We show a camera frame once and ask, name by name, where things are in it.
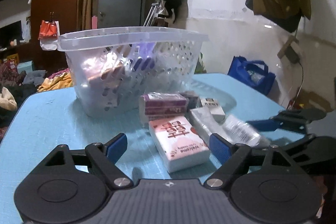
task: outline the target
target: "clear plastic laundry basket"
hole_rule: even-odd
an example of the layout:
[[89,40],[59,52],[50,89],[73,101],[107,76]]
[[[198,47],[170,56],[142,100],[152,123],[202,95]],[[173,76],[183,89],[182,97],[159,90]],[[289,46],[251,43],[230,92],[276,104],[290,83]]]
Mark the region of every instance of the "clear plastic laundry basket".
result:
[[208,36],[164,27],[120,27],[61,35],[78,99],[92,117],[138,107],[148,92],[177,92],[191,80]]

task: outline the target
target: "orange bag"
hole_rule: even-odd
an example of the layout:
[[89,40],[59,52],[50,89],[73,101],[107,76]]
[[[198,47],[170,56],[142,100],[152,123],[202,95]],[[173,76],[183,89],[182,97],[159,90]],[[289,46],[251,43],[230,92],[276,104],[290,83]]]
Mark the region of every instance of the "orange bag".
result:
[[57,37],[57,26],[55,21],[42,20],[39,39],[55,38],[55,37]]

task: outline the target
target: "blue table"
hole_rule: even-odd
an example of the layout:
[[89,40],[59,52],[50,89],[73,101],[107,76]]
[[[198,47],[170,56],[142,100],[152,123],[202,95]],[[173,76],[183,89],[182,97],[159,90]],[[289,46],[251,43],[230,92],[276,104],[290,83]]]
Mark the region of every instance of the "blue table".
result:
[[[226,113],[244,121],[267,119],[283,109],[227,75],[195,75],[190,88],[217,98]],[[21,222],[14,190],[55,146],[66,143],[70,149],[83,149],[93,142],[105,143],[120,132],[127,135],[128,149],[117,166],[133,180],[199,178],[204,182],[220,166],[211,155],[206,164],[169,175],[149,132],[140,125],[137,110],[100,121],[83,112],[73,88],[34,94],[22,105],[0,145],[0,224]],[[302,137],[282,130],[264,135],[278,145]]]

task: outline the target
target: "blue tote bag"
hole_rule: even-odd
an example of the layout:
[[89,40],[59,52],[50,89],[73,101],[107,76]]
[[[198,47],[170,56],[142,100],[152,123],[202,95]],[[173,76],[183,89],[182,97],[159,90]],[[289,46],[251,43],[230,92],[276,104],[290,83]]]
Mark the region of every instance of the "blue tote bag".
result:
[[[268,95],[275,80],[275,74],[268,71],[268,66],[262,60],[247,61],[245,57],[234,57],[229,72],[227,73],[238,81]],[[252,75],[258,75],[259,80],[252,79]]]

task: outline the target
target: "metal screw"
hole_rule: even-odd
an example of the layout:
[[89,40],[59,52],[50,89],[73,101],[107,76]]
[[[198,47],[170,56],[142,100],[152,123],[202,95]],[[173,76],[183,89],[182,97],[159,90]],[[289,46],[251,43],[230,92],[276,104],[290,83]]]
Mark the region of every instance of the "metal screw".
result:
[[223,185],[223,182],[220,179],[209,179],[207,185],[210,187],[220,187]]
[[128,178],[118,178],[115,179],[113,183],[119,187],[125,187],[129,185],[131,181]]

